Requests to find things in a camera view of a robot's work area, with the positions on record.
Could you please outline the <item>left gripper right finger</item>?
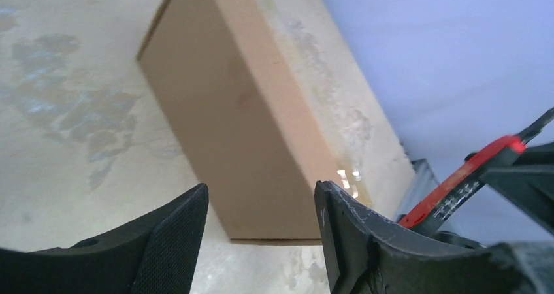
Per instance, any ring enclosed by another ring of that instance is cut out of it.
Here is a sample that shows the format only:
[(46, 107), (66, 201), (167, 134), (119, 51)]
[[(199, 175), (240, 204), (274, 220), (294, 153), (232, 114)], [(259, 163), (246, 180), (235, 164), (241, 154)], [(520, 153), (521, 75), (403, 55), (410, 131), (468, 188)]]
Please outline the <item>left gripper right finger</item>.
[(331, 181), (314, 191), (332, 293), (552, 293), (553, 244), (476, 250), (420, 235)]

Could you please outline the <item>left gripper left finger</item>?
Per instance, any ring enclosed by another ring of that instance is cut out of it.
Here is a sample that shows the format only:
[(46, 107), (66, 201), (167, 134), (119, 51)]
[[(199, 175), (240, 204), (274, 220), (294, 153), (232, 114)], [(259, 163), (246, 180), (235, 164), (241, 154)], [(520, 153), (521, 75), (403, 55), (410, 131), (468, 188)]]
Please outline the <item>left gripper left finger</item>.
[(70, 248), (1, 249), (2, 293), (189, 293), (208, 186)]

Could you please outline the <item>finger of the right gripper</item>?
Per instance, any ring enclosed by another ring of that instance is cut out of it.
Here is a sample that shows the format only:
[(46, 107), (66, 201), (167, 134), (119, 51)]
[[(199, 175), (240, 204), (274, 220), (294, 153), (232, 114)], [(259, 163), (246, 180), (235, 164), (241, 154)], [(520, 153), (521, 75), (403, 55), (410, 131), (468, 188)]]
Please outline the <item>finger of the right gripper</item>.
[(479, 179), (553, 234), (553, 143), (526, 148), (518, 143), (495, 154)]

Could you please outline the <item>red utility knife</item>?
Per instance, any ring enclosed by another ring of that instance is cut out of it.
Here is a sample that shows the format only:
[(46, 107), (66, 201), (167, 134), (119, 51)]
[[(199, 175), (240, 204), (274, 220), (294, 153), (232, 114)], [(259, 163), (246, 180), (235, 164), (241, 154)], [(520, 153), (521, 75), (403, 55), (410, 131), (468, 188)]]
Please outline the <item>red utility knife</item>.
[(553, 110), (549, 109), (519, 133), (500, 137), (480, 151), (471, 153), (460, 168), (401, 217), (399, 225), (420, 235), (430, 237), (435, 234), (469, 198), (487, 186), (479, 179), (478, 173), (488, 159), (515, 143), (530, 148), (527, 144), (552, 120)]

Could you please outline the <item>brown cardboard express box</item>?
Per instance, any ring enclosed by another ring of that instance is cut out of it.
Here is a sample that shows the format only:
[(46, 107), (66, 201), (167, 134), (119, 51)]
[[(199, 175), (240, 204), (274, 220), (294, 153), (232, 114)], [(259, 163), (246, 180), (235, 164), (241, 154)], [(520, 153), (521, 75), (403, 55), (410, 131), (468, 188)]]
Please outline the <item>brown cardboard express box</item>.
[(374, 130), (322, 0), (162, 0), (137, 60), (230, 239), (319, 238), (315, 183)]

